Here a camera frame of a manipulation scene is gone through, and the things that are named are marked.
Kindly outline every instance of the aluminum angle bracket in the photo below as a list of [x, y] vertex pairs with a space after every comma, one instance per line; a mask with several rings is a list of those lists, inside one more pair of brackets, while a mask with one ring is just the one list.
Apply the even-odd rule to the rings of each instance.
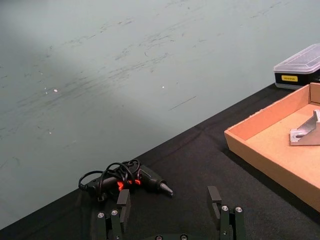
[[320, 110], [314, 110], [313, 116], [298, 129], [290, 131], [290, 145], [320, 145]]

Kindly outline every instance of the plastic storage box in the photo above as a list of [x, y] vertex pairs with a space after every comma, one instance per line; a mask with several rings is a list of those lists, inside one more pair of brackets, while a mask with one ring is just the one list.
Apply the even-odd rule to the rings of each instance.
[[298, 89], [320, 82], [320, 43], [311, 45], [273, 68], [275, 85]]

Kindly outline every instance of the light blue wall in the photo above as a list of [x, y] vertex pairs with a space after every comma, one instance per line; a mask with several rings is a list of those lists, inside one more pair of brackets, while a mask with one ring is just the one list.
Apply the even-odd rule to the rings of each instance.
[[74, 190], [83, 173], [273, 83], [275, 64], [320, 42], [319, 9], [318, 0], [0, 2], [0, 228]]

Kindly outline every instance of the black fabric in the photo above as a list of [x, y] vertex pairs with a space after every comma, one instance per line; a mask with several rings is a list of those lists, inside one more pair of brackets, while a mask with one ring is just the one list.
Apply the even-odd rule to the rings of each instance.
[[[320, 239], [319, 213], [230, 152], [224, 137], [226, 128], [290, 92], [269, 86], [138, 157], [167, 180], [174, 197], [143, 189], [131, 194], [125, 239], [158, 233], [217, 239], [206, 203], [207, 186], [217, 186], [225, 204], [243, 207], [247, 239]], [[115, 205], [108, 204], [110, 209]], [[75, 190], [4, 228], [0, 239], [89, 240], [94, 231], [92, 208], [91, 199]]]

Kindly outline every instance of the clear plastic lid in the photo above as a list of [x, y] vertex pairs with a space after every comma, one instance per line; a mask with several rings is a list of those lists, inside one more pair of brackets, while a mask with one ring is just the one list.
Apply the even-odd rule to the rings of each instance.
[[311, 45], [273, 68], [275, 73], [312, 74], [320, 69], [320, 43]]

